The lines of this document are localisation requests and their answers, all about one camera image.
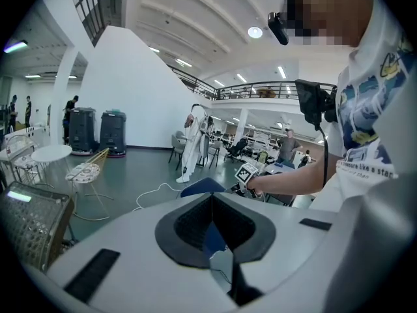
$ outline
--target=white round table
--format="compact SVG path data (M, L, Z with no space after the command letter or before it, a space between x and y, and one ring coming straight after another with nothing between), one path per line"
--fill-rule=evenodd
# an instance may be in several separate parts
M54 162L66 158L72 152L67 145L49 145L41 147L32 153L32 160L36 162Z
M48 180L48 176L46 174L46 167L48 163L52 163L55 161L60 161L64 158L66 158L68 155L70 155L72 152L72 148L67 145L49 145L41 147L40 149L37 149L35 152L32 153L32 160L35 162L39 162L41 164L41 167L44 170L44 176L45 176L45 183L39 183L48 185L53 188L53 186L50 184Z

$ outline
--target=white cable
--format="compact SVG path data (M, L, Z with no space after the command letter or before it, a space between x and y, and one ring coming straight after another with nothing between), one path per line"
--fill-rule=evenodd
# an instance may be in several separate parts
M172 188L172 186L170 186L168 183L162 183L159 187L158 187L158 189L156 189L156 190L152 190L152 191L148 191L148 192L144 192L142 195L139 195L137 198L136 198L136 204L137 204L137 206L138 207L136 207L136 209L133 209L131 212L133 212L133 211L136 211L136 210L139 210L139 209L143 209L142 208L142 206L139 204L139 202L138 202L138 200L140 199L140 197L142 197L142 196L144 196L144 195L147 195L147 194L150 194L151 192L156 192L156 191L158 191L158 190L160 190L161 189L161 186L163 186L163 185L167 185L172 191L182 191L182 190L178 190L178 189L174 189L174 188Z

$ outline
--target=black t-shirt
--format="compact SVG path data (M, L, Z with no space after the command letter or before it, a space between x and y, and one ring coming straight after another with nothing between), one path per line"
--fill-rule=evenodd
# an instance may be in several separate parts
M64 120L65 121L69 121L70 120L70 112L68 112L67 111L67 109L74 109L74 107L75 107L75 103L73 103L71 100L69 100L67 103L66 103L66 106L65 106L65 116L64 116Z
M25 116L30 116L32 112L32 102L29 101L26 106Z
M10 114L10 122L16 122L16 116L12 115L11 113L14 112L14 103L11 102L10 103L10 107L9 107L9 114Z

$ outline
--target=column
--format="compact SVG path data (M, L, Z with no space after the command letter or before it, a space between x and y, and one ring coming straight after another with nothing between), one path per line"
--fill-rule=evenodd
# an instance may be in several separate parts
M248 109L242 109L240 112L239 124L236 129L236 136L235 136L233 145L236 145L238 141L241 139L241 137L243 136L243 131L245 129L247 118L248 118Z
M51 145L63 143L63 103L72 100L67 98L66 86L70 76L74 61L76 60L78 50L74 47L67 48L58 68L57 77L53 84L53 94L51 102Z

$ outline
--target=round ceiling light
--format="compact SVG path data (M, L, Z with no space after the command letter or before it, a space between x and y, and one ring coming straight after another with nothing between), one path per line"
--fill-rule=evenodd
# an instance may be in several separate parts
M259 27L250 27L248 30L248 34L252 38L260 38L262 36L262 29Z

